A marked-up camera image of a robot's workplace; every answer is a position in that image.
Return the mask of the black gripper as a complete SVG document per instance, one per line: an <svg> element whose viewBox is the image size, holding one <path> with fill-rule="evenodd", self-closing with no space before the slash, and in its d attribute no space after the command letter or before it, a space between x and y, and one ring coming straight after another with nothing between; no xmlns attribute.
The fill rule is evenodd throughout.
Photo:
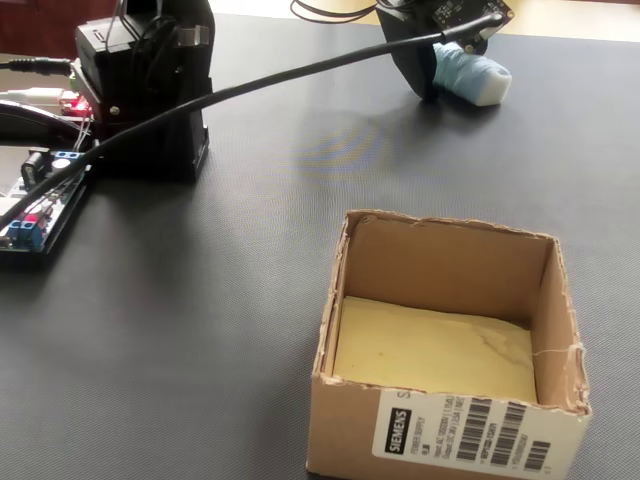
<svg viewBox="0 0 640 480"><path fill-rule="evenodd" d="M428 12L431 0L377 0L376 14L387 42L431 35L439 28ZM433 85L437 61L433 45L419 45L398 49L391 53L411 89L424 101L434 102L437 97Z"/></svg>

